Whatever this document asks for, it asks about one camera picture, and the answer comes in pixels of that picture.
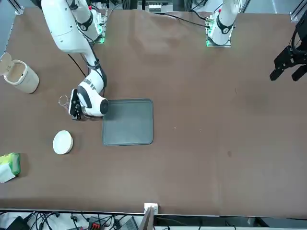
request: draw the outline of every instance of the cylindrical container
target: cylindrical container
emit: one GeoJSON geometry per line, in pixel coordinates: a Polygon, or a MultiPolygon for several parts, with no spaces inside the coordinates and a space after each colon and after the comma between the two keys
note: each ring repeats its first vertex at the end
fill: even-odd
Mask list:
{"type": "Polygon", "coordinates": [[[39,84],[36,73],[23,61],[13,60],[9,53],[0,58],[0,75],[17,89],[25,93],[33,93],[39,84]]]}
{"type": "Polygon", "coordinates": [[[63,108],[65,108],[68,112],[69,112],[70,102],[71,102],[71,99],[66,95],[60,96],[58,100],[59,105],[63,106],[63,108]]]}

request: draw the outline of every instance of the gray tray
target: gray tray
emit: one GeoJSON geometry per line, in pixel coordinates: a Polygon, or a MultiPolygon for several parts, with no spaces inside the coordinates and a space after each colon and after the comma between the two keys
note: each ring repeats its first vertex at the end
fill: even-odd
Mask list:
{"type": "Polygon", "coordinates": [[[153,102],[150,99],[109,100],[109,110],[102,121],[105,146],[148,145],[153,141],[153,102]]]}

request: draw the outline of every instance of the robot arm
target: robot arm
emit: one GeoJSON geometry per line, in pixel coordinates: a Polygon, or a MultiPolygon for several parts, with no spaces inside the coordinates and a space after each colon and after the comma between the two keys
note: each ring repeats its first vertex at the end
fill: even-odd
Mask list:
{"type": "Polygon", "coordinates": [[[78,88],[71,92],[69,114],[78,119],[81,118],[82,113],[90,116],[103,116],[108,111],[108,100],[101,97],[99,93],[106,87],[106,74],[89,41],[83,36],[90,39],[95,38],[94,21],[96,20],[93,19],[94,16],[85,0],[71,0],[70,2],[69,5],[66,0],[42,0],[42,10],[57,47],[66,53],[83,54],[91,69],[78,88]],[[88,35],[81,34],[76,19],[81,20],[78,26],[79,28],[84,26],[83,29],[88,35]]]}
{"type": "Polygon", "coordinates": [[[275,58],[275,70],[270,74],[270,79],[275,81],[284,72],[285,69],[300,66],[293,74],[292,79],[298,81],[307,72],[307,11],[303,14],[299,22],[295,26],[294,33],[291,38],[291,45],[283,49],[283,51],[275,58]],[[301,45],[296,47],[295,37],[298,34],[301,45]]]}
{"type": "Polygon", "coordinates": [[[221,12],[213,15],[214,25],[209,34],[214,43],[222,46],[228,42],[238,13],[238,0],[223,0],[221,12]]]}

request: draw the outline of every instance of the container lid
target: container lid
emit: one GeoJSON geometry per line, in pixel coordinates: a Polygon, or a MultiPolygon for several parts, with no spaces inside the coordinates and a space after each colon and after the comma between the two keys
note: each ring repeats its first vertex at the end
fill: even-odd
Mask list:
{"type": "Polygon", "coordinates": [[[4,53],[2,57],[0,57],[0,75],[7,75],[12,65],[12,57],[9,53],[4,53]]]}

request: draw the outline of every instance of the metal clamp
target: metal clamp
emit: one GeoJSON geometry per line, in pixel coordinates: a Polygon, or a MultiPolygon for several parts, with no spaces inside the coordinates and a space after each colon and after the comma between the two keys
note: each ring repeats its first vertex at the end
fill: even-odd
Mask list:
{"type": "Polygon", "coordinates": [[[296,23],[300,20],[300,17],[302,16],[302,12],[305,11],[305,7],[307,5],[307,0],[302,0],[298,6],[290,12],[290,19],[292,23],[296,23]]]}
{"type": "Polygon", "coordinates": [[[139,226],[139,230],[153,230],[154,225],[154,215],[158,212],[158,204],[144,204],[144,209],[146,210],[142,222],[139,226]]]}
{"type": "Polygon", "coordinates": [[[9,3],[15,9],[15,15],[22,15],[24,13],[24,7],[19,4],[17,0],[8,0],[9,3]]]}

